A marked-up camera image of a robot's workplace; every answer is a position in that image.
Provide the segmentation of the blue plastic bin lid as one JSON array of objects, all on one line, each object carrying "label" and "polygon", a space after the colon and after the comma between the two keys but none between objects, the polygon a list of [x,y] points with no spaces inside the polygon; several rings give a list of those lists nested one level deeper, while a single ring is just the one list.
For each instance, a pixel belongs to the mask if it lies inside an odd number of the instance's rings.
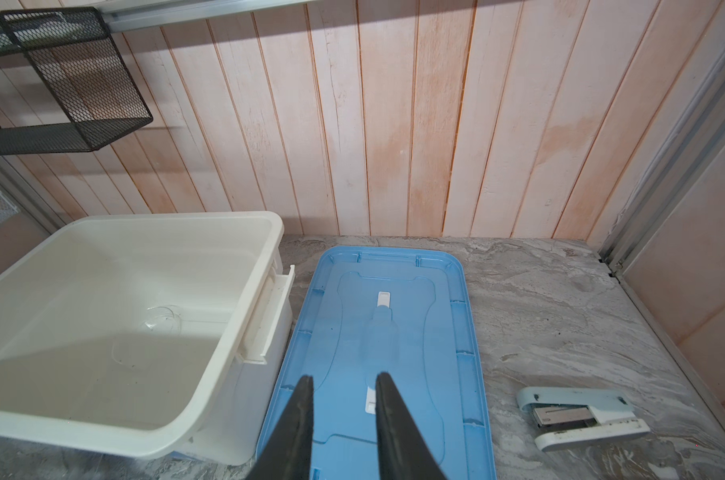
[{"label": "blue plastic bin lid", "polygon": [[464,270],[431,250],[336,246],[322,254],[258,447],[302,376],[314,380],[314,479],[378,476],[374,384],[388,373],[450,479],[496,476]]}]

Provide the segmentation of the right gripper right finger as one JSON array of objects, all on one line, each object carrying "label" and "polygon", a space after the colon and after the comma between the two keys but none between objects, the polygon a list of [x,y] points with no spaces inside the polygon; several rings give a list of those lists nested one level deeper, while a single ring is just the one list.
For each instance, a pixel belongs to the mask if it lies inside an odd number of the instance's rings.
[{"label": "right gripper right finger", "polygon": [[379,477],[446,480],[387,372],[376,377],[375,394]]}]

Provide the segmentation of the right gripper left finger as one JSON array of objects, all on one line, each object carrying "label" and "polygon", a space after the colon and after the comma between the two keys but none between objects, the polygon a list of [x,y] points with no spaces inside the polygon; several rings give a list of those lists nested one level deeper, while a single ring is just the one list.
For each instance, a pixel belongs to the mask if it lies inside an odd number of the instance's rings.
[{"label": "right gripper left finger", "polygon": [[314,436],[314,380],[304,375],[296,384],[278,424],[247,480],[310,479]]}]

